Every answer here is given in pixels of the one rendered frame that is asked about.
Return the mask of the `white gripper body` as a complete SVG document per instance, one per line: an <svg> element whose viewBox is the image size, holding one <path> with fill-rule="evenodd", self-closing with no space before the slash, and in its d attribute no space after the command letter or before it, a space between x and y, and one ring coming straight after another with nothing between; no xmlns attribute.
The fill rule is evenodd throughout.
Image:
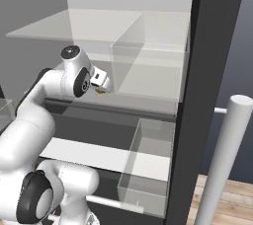
<svg viewBox="0 0 253 225"><path fill-rule="evenodd" d="M100 87L100 89L104 93L111 93L113 91L113 82L109 76L106 77L105 82Z"/></svg>

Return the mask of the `large clear fridge bin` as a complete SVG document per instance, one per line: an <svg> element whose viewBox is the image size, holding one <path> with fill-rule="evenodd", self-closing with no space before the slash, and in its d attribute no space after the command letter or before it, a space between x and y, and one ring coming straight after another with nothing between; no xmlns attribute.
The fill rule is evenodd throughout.
<svg viewBox="0 0 253 225"><path fill-rule="evenodd" d="M110 45L115 92L178 102L190 53L190 15L142 12Z"/></svg>

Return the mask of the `glass fridge shelf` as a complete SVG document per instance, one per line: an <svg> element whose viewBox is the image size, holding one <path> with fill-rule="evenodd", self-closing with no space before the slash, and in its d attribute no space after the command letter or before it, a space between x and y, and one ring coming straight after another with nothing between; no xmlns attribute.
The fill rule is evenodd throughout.
<svg viewBox="0 0 253 225"><path fill-rule="evenodd" d="M67 9L8 35L72 41L87 52L106 53L116 46L182 48L189 25L188 13Z"/></svg>

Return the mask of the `white fridge shelf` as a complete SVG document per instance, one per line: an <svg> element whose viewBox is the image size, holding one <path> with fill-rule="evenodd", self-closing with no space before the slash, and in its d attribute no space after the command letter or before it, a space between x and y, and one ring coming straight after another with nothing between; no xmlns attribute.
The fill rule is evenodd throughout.
<svg viewBox="0 0 253 225"><path fill-rule="evenodd" d="M170 159L157 155L53 137L42 157L166 182Z"/></svg>

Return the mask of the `black fridge door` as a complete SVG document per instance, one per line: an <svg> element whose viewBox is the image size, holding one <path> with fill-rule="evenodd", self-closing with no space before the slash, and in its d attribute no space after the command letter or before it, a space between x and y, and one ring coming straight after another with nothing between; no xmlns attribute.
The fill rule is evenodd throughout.
<svg viewBox="0 0 253 225"><path fill-rule="evenodd" d="M193 0L190 59L179 106L163 225L186 225L241 0Z"/></svg>

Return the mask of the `small clear fridge bin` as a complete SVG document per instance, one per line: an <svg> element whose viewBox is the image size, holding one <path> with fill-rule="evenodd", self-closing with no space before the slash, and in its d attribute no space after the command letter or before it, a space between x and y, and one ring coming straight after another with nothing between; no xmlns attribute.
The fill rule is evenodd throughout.
<svg viewBox="0 0 253 225"><path fill-rule="evenodd" d="M141 118L133 136L118 196L128 210L164 218L175 124Z"/></svg>

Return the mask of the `clear door bin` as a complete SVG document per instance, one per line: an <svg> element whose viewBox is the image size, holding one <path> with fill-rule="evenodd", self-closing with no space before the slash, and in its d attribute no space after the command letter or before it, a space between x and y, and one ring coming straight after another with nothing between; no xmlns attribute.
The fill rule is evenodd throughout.
<svg viewBox="0 0 253 225"><path fill-rule="evenodd" d="M15 118L17 100L0 99L0 135Z"/></svg>

